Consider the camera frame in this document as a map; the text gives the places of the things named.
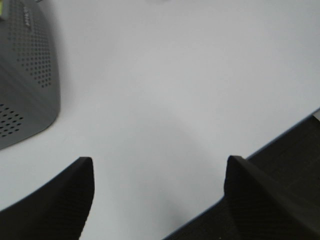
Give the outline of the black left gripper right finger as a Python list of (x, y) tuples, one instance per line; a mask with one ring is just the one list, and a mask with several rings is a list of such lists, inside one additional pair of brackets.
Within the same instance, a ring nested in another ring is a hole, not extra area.
[(229, 156), (224, 197), (243, 240), (318, 240), (320, 209), (241, 156)]

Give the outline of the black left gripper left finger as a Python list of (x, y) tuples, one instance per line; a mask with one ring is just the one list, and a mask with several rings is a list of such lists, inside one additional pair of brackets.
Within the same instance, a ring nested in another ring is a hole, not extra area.
[(78, 240), (95, 193), (94, 166), (80, 157), (42, 187), (0, 212), (2, 240)]

